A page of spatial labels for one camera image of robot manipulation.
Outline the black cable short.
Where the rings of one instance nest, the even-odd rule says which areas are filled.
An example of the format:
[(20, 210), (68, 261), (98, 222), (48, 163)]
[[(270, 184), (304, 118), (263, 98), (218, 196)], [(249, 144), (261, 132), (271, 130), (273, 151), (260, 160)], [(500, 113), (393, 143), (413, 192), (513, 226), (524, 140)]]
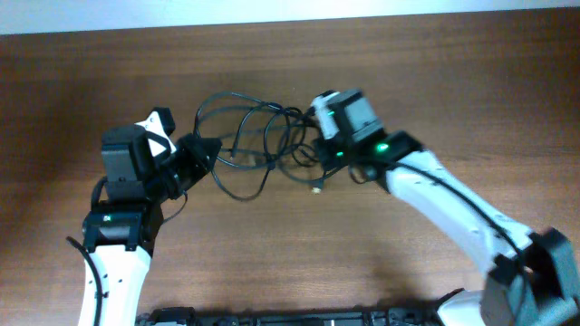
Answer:
[(318, 162), (296, 162), (293, 159), (280, 161), (277, 168), (293, 182), (307, 186), (313, 194), (320, 194), (325, 182), (339, 172), (338, 168), (324, 170)]

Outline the black cable long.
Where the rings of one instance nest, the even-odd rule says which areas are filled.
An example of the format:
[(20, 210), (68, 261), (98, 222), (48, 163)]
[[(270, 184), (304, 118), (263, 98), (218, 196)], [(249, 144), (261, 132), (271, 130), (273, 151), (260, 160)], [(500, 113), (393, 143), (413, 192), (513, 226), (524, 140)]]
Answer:
[(222, 91), (209, 96), (198, 106), (194, 134), (199, 137), (206, 122), (230, 113), (238, 113), (240, 121), (234, 130), (218, 136), (227, 144), (220, 150), (217, 161), (237, 171), (262, 170), (264, 174), (255, 193), (240, 196), (228, 189), (213, 170), (214, 182), (228, 197), (238, 202), (257, 199), (264, 192), (270, 174), (280, 171), (277, 168), (280, 161), (293, 159), (320, 164), (314, 145), (308, 142), (310, 133), (322, 133), (314, 119), (313, 109), (301, 110), (240, 92)]

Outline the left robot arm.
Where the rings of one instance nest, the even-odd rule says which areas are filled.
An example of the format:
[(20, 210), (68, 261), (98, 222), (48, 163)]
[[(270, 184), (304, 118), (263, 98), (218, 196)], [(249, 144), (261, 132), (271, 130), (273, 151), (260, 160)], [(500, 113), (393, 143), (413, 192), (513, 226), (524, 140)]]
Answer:
[(222, 142), (189, 133), (176, 149), (154, 158), (158, 137), (140, 125), (105, 132), (106, 169), (92, 192), (78, 249), (85, 262), (81, 325), (132, 325), (150, 269), (156, 237), (166, 219), (162, 204), (176, 200), (215, 166)]

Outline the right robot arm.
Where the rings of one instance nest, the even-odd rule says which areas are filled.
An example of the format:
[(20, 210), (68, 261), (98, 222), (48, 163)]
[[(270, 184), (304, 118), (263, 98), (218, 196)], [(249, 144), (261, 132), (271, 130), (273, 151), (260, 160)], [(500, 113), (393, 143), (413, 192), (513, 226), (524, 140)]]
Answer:
[(564, 234), (538, 233), (493, 207), (412, 135), (387, 132), (359, 89), (325, 91), (311, 108), (325, 169), (347, 168), (353, 182), (374, 182), (419, 211), (484, 278), (479, 291), (440, 298), (419, 325), (578, 324), (579, 271)]

